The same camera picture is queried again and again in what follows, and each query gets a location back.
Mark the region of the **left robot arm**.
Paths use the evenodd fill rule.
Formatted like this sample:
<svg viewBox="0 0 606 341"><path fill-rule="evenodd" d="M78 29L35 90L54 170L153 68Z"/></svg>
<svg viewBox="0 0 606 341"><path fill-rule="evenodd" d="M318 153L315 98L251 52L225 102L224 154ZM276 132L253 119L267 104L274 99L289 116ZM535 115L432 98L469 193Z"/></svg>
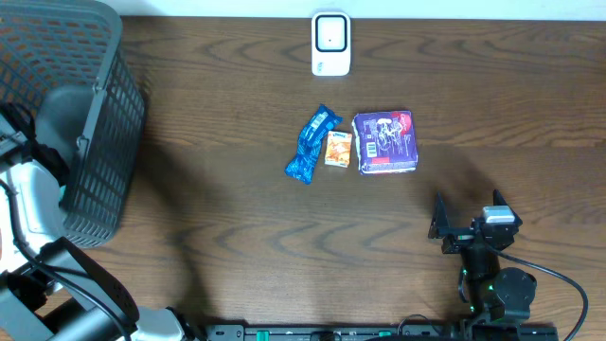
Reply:
<svg viewBox="0 0 606 341"><path fill-rule="evenodd" d="M15 340L198 340L172 308L140 308L66 239L69 169L39 143L29 110L1 105L1 328Z"/></svg>

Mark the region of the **orange tissue packet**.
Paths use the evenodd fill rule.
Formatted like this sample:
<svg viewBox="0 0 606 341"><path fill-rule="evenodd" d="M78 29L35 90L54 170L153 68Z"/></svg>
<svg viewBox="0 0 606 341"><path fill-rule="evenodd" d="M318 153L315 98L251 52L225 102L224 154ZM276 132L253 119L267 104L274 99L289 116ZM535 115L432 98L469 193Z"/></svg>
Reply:
<svg viewBox="0 0 606 341"><path fill-rule="evenodd" d="M325 164L347 168L350 164L352 134L330 131L327 138Z"/></svg>

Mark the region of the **purple noodle packet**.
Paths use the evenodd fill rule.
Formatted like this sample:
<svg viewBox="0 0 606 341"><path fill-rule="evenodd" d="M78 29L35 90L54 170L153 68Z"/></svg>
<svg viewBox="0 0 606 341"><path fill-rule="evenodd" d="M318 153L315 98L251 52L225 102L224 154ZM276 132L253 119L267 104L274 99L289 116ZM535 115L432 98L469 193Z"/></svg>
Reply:
<svg viewBox="0 0 606 341"><path fill-rule="evenodd" d="M361 113L352 120L362 175L412 172L419 152L411 111Z"/></svg>

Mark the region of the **blue snack wrapper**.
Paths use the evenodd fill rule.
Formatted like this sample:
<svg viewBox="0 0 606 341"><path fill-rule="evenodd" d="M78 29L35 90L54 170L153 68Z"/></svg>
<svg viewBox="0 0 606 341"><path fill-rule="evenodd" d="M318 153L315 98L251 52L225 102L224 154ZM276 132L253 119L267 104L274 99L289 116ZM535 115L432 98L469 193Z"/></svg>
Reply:
<svg viewBox="0 0 606 341"><path fill-rule="evenodd" d="M320 104L297 139L297 150L293 160L285 168L285 174L303 182L312 183L313 172L318 162L324 138L343 119L329 107Z"/></svg>

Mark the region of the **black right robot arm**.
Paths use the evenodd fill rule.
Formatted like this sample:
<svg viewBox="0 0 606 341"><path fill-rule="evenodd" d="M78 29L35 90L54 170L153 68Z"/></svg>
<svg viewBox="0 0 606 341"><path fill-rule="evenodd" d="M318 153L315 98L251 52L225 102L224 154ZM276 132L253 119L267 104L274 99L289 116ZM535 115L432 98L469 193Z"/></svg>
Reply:
<svg viewBox="0 0 606 341"><path fill-rule="evenodd" d="M453 227L437 196L428 237L442 240L442 253L458 254L462 259L459 295L470 304L472 315L461 320L453 332L465 340L520 340L537 282L519 268L500 265L498 253L514 243L522 220L498 190L492 200L469 226Z"/></svg>

